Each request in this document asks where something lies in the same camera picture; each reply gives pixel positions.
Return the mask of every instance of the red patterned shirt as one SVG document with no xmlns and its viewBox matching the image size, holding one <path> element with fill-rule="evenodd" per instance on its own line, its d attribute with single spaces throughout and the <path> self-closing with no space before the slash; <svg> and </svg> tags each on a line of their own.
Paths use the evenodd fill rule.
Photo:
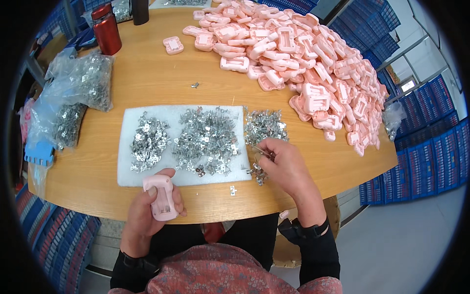
<svg viewBox="0 0 470 294">
<path fill-rule="evenodd" d="M 177 294 L 340 294 L 337 278 L 317 278 L 299 289 L 270 274 L 246 251 L 225 244 L 194 246 L 162 260 L 160 273 L 147 284 L 144 293 Z M 111 289 L 108 294 L 130 294 Z"/>
</svg>

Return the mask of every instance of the person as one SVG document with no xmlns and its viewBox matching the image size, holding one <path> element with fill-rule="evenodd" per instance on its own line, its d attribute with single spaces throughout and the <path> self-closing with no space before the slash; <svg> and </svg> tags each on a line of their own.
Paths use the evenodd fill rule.
<svg viewBox="0 0 470 294">
<path fill-rule="evenodd" d="M 272 138 L 258 147 L 275 155 L 274 161 L 262 156 L 258 163 L 270 181 L 293 198 L 302 228 L 327 224 L 320 191 L 297 147 Z M 165 168 L 157 174 L 172 177 L 175 170 Z M 173 187 L 172 196 L 175 209 L 186 216 L 178 187 Z M 157 191 L 150 189 L 131 203 L 109 294 L 342 293 L 338 252 L 329 226 L 316 238 L 299 243 L 301 286 L 294 289 L 269 273 L 279 213 L 237 220 L 217 243 L 207 244 L 198 224 L 165 226 L 156 221 L 150 211 L 156 198 Z"/>
</svg>

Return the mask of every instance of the pile of pink plastic parts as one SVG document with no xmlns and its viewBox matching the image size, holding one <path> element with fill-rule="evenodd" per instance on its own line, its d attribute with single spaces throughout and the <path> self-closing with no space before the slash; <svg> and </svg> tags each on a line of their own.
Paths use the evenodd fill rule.
<svg viewBox="0 0 470 294">
<path fill-rule="evenodd" d="M 347 142 L 360 155 L 374 145 L 384 99 L 388 95 L 369 60 L 312 14 L 258 5 L 249 0 L 223 0 L 217 8 L 193 13 L 202 28 L 188 26 L 183 34 L 196 38 L 195 47 L 220 54 L 220 68 L 245 72 L 264 91 L 297 91 L 289 105 L 302 121 L 313 121 L 325 139 L 334 141 L 344 124 Z M 183 50 L 178 37 L 164 40 L 168 54 Z"/>
</svg>

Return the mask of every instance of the red water bottle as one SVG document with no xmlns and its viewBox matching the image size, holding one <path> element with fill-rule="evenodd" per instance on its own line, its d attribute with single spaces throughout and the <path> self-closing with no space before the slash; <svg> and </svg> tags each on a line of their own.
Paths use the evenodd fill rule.
<svg viewBox="0 0 470 294">
<path fill-rule="evenodd" d="M 113 55 L 122 47 L 118 24 L 111 3 L 100 5 L 91 13 L 93 31 L 100 49 L 105 55 Z"/>
</svg>

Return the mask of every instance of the plastic bag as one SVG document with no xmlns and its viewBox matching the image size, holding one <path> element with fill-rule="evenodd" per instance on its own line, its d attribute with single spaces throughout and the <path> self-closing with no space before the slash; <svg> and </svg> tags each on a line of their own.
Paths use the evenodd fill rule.
<svg viewBox="0 0 470 294">
<path fill-rule="evenodd" d="M 73 60 L 77 57 L 74 47 L 65 48 L 57 53 L 47 68 L 45 80 L 69 75 L 74 66 Z"/>
<path fill-rule="evenodd" d="M 88 107 L 108 112 L 112 109 L 110 97 L 111 69 L 115 58 L 102 54 L 88 54 L 68 60 L 73 70 L 68 75 L 58 75 L 47 89 L 44 99 L 48 103 Z"/>
<path fill-rule="evenodd" d="M 116 16 L 116 22 L 121 23 L 132 19 L 131 6 L 129 0 L 114 0 L 111 1 L 113 7 L 113 13 Z M 86 20 L 86 23 L 90 28 L 93 28 L 93 19 L 91 13 L 93 10 L 89 10 L 81 15 Z"/>
<path fill-rule="evenodd" d="M 401 120 L 405 118 L 407 118 L 407 114 L 400 102 L 394 102 L 385 108 L 382 113 L 382 119 L 384 120 L 385 130 L 388 133 L 390 141 L 395 141 Z"/>
<path fill-rule="evenodd" d="M 74 148 L 78 143 L 78 133 L 86 105 L 76 103 L 74 105 L 62 105 L 57 112 L 53 140 L 58 149 L 65 147 Z"/>
<path fill-rule="evenodd" d="M 35 164 L 32 162 L 28 163 L 28 165 L 31 168 L 30 176 L 32 178 L 32 184 L 36 191 L 36 196 L 38 196 L 39 198 L 45 199 L 47 171 L 51 168 L 52 165 L 45 167 L 45 166 Z"/>
<path fill-rule="evenodd" d="M 60 99 L 48 101 L 48 90 L 44 89 L 31 108 L 28 144 L 35 146 L 39 141 L 47 141 L 57 150 L 75 148 L 86 105 L 61 104 Z"/>
</svg>

